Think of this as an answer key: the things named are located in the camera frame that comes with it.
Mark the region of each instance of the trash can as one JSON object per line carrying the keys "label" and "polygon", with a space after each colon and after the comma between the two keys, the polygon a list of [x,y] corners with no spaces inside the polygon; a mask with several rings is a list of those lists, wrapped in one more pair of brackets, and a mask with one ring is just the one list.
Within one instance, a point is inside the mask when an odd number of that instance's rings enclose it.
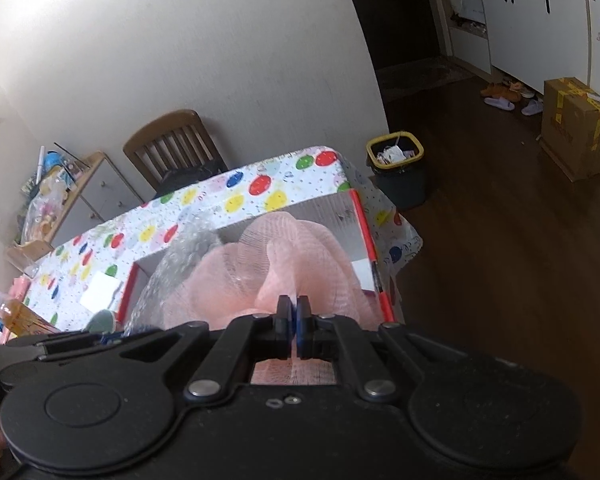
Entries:
{"label": "trash can", "polygon": [[[415,155],[394,164],[378,160],[378,153],[393,144],[397,144],[403,152],[413,150]],[[398,210],[410,209],[425,201],[424,148],[413,134],[396,132],[371,139],[366,144],[366,164],[376,174],[376,186]]]}

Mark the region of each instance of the brown cardboard box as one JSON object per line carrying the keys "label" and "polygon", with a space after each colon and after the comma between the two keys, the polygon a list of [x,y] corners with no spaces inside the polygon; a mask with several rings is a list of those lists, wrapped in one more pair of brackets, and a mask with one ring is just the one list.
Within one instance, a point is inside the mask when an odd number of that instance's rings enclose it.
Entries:
{"label": "brown cardboard box", "polygon": [[600,173],[600,102],[574,77],[544,82],[542,147],[573,182]]}

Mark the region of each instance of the doormat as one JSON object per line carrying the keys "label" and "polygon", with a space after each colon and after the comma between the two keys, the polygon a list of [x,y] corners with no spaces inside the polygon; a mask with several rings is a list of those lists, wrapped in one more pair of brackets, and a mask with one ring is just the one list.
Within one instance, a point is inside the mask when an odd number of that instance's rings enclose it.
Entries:
{"label": "doormat", "polygon": [[384,103],[473,76],[468,70],[442,56],[376,70],[376,79]]}

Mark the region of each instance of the dark door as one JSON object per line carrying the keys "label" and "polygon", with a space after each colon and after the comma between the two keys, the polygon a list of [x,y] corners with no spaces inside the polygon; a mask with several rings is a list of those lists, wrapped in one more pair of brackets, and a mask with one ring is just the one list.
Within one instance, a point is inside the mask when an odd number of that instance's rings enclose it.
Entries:
{"label": "dark door", "polygon": [[376,70],[440,54],[429,0],[353,0]]}

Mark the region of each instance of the yellow trash can rim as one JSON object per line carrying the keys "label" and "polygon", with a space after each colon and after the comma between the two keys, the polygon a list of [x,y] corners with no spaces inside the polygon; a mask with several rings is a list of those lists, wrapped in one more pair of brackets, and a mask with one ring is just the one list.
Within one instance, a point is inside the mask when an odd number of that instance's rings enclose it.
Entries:
{"label": "yellow trash can rim", "polygon": [[[416,145],[418,153],[407,160],[401,160],[400,162],[394,162],[393,164],[383,164],[374,155],[374,152],[371,149],[371,147],[375,146],[378,142],[383,142],[384,140],[397,139],[398,137],[407,137],[408,139],[411,139],[411,141]],[[416,137],[411,132],[395,132],[382,137],[376,137],[375,139],[371,139],[366,144],[366,152],[369,156],[369,159],[376,168],[380,168],[381,170],[394,170],[395,168],[401,168],[408,164],[413,164],[414,162],[419,161],[424,156],[424,147],[422,146],[422,144],[420,144],[420,141],[416,139]]]}

